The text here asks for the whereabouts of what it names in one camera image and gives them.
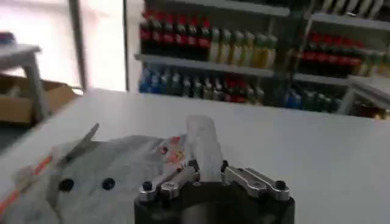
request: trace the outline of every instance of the black screw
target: black screw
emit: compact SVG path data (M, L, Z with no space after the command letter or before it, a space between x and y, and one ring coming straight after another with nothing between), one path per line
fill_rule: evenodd
M151 191L152 187L153 187L153 183L151 181L145 181L142 184L142 188L144 189L144 191Z
M113 189L115 186L115 180L112 179L112 178L106 178L103 180L102 182L102 187L103 189L105 189L106 191L109 191L111 189Z
M282 191L282 190L286 189L286 182L284 182L282 180L278 180L278 181L276 181L275 186L276 186L276 189Z
M72 190L73 185L74 185L74 181L72 179L67 178L60 182L58 188L60 191L69 192Z

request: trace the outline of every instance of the red bottle cap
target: red bottle cap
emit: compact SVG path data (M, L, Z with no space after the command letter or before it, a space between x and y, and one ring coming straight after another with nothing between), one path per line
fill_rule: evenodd
M179 16L179 24L186 24L186 23L187 23L187 17Z
M157 19L158 20L164 20L164 18L165 18L165 13L163 13L163 12L158 12L157 13Z
M191 19L191 25L197 26L197 17L196 17L196 16L194 16L194 17Z
M175 21L175 16L173 14L168 14L168 16L166 17L166 21L170 24L173 24Z
M203 26L205 26L205 27L210 27L210 22L208 21L207 18L204 18L204 19L203 19Z

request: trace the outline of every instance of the beverage bottle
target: beverage bottle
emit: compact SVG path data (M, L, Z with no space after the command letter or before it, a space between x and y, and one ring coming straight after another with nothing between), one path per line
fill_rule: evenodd
M151 11L142 13L140 22L141 53L149 54L151 49Z
M220 50L219 50L219 29L218 28L212 28L211 30L211 37L212 37L212 41L211 41L211 46L210 46L210 51L208 53L208 61L211 61L211 62L214 62L214 63L217 63L219 61L219 53L220 53Z
M140 78L140 83L139 83L140 93L147 93L147 89L151 84L151 79L152 79L151 70L147 66L145 66L142 70L142 76Z
M269 53L268 57L266 59L266 69L271 69L274 65L275 58L276 58L276 44L277 44L278 39L275 36L270 36L269 37Z
M252 59L252 67L254 68L262 68L263 65L263 51L264 51L264 45L267 38L261 33L256 34L255 39L255 47L253 52L253 59Z
M160 94L161 93L161 88L160 88L160 71L155 70L152 76L152 81L151 85L148 89L149 93L154 93L154 94Z
M164 54L172 57L175 56L175 51L176 51L174 21L175 21L174 15L168 14L164 24L164 35L163 35Z
M176 25L176 57L188 58L188 34L186 28L186 16L180 16Z
M240 31L236 31L234 33L232 49L231 53L231 65L241 65L241 57L243 54L243 43L244 43L244 35Z
M224 92L221 81L219 79L215 79L214 83L214 91L213 91L213 100L223 101L224 100Z
M193 97L194 98L202 98L203 84L200 81L200 78L196 76L194 78L194 88L193 88Z
M161 55L164 53L163 51L163 25L162 22L164 20L164 13L157 12L154 13L152 19L152 54Z
M245 32L245 41L244 41L244 52L243 52L243 62L242 65L249 67L252 62L252 57L254 54L254 42L255 36L250 32Z
M164 73L161 76L160 88L161 88L161 93L162 94L169 94L169 89L171 87L171 79L172 79L171 71L167 67L167 68L165 68Z
M199 58L201 61L207 61L208 52L210 51L211 45L211 33L210 33L210 22L208 19L203 19L203 26L200 29L199 35Z
M172 85L171 85L171 95L173 96L181 96L182 95L182 84L180 83L180 74L175 71L172 77Z
M189 59L201 60L198 45L197 17L194 16L188 25L188 48L187 55Z
M213 99L213 84L209 77L206 77L205 84L203 86L203 99Z
M183 97L192 97L191 93L191 79L190 77L186 76L183 79Z
M232 33L230 33L229 30L224 29L222 31L222 43L221 43L221 53L220 53L220 59L219 62L221 64L228 64L229 63L229 55L230 55L230 39L231 39Z

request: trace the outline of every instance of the screw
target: screw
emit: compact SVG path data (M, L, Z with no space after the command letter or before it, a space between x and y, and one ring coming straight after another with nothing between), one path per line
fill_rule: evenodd
M282 190L286 189L286 182L284 182L282 180L278 180L278 181L276 181L275 186L276 186L276 189L282 191Z
M144 189L144 191L151 191L153 188L153 183L151 181L145 181L142 184L142 188Z

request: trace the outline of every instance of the red bottle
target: red bottle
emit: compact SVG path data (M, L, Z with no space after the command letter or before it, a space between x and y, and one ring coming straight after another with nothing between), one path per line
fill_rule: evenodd
M149 54L151 49L151 11L145 11L142 13L140 22L140 38L141 38L141 53Z
M200 30L200 37L199 37L199 59L201 61L207 61L210 46L211 46L210 22L208 21L208 19L204 19L203 26Z
M194 16L188 25L188 58L199 60L197 17Z
M164 13L157 12L154 13L152 19L152 54L161 55L164 52L163 49L163 20Z
M188 49L188 34L186 28L187 18L186 16L180 16L176 25L176 57L179 58L188 58L187 49Z
M164 25L164 35L163 35L164 55L172 56L172 57L175 56L175 48L176 48L174 21L175 18L173 14L169 14L166 17L166 21Z

